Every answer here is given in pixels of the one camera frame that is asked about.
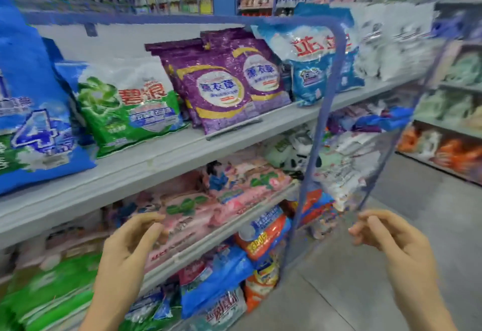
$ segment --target hand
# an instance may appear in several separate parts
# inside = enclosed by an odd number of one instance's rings
[[[437,286],[437,264],[429,240],[405,219],[382,210],[358,215],[348,232],[355,245],[387,256],[395,302],[412,331],[456,330]]]
[[[117,330],[139,294],[149,252],[157,241],[167,242],[163,219],[157,212],[137,214],[105,241],[92,304],[80,331]]]

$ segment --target white oval label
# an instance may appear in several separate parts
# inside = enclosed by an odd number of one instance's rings
[[[196,81],[202,98],[212,105],[235,106],[244,98],[244,86],[226,71],[211,71]]]
[[[273,91],[280,85],[278,68],[259,54],[246,59],[243,72],[250,86],[258,91]]]

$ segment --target teal detergent bag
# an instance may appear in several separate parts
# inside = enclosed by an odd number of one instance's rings
[[[336,92],[365,85],[356,75],[354,62],[358,55],[358,43],[354,22],[349,9],[331,9],[328,5],[299,3],[294,11],[300,16],[334,16],[340,19],[346,31],[346,58],[341,84]],[[267,25],[257,27],[269,47],[282,61],[292,66],[292,92],[301,105],[313,105],[326,91],[326,83],[333,64],[335,43],[333,33],[323,26]]]
[[[0,0],[0,194],[91,169],[38,31]]]

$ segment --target bottom shelf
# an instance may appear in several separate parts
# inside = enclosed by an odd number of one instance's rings
[[[465,180],[465,181],[468,181],[468,182],[472,182],[476,185],[482,185],[482,183],[480,182],[476,182],[474,180],[472,180],[471,178],[469,178],[468,176],[466,175],[463,175],[457,171],[454,171],[452,169],[449,169],[447,167],[442,167],[442,166],[439,166],[435,163],[433,163],[432,161],[429,161],[429,160],[426,160],[426,159],[423,159],[423,158],[420,158],[419,156],[417,155],[414,155],[414,154],[410,154],[410,153],[407,153],[407,152],[400,152],[400,151],[396,151],[397,154],[399,155],[402,155],[402,156],[405,156],[405,157],[408,157],[408,158],[412,158],[413,160],[416,160],[418,162],[421,162],[425,165],[428,165],[428,166],[431,166],[437,170],[440,170],[440,171],[443,171],[443,172],[446,172],[448,173],[449,175],[452,175],[452,176],[456,176],[458,177],[459,179],[462,179],[462,180]]]

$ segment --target bright green package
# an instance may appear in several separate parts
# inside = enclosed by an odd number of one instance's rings
[[[162,331],[180,320],[179,286],[157,286],[130,307],[118,331]]]
[[[62,61],[55,67],[93,132],[98,158],[186,126],[159,57]]]
[[[92,300],[103,240],[95,238],[15,270],[2,305],[26,331],[41,331],[85,308]]]

